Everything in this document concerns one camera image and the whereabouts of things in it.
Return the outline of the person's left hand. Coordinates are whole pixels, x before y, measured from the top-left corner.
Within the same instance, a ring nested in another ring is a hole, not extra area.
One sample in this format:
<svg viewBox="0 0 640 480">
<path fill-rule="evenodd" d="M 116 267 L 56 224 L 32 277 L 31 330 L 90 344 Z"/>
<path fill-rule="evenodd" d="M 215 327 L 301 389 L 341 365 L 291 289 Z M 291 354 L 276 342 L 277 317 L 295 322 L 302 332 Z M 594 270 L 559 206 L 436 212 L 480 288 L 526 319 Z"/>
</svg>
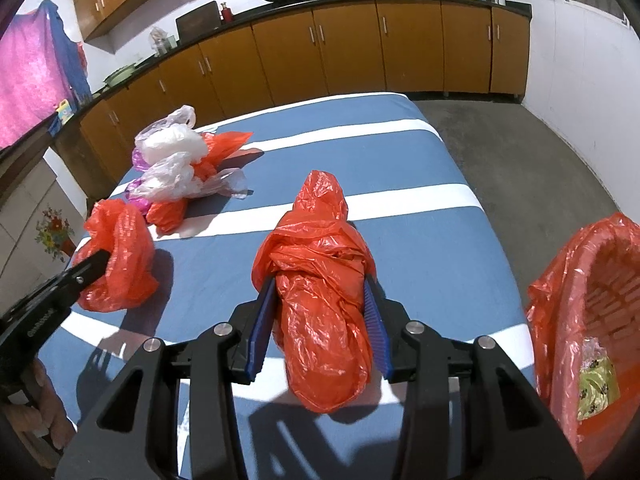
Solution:
<svg viewBox="0 0 640 480">
<path fill-rule="evenodd" d="M 32 363 L 32 372 L 41 388 L 37 406 L 32 408 L 26 405 L 2 404 L 1 413 L 6 416 L 16 432 L 27 434 L 48 430 L 53 446 L 62 450 L 76 434 L 75 427 L 67 418 L 64 405 L 40 360 L 35 359 Z"/>
</svg>

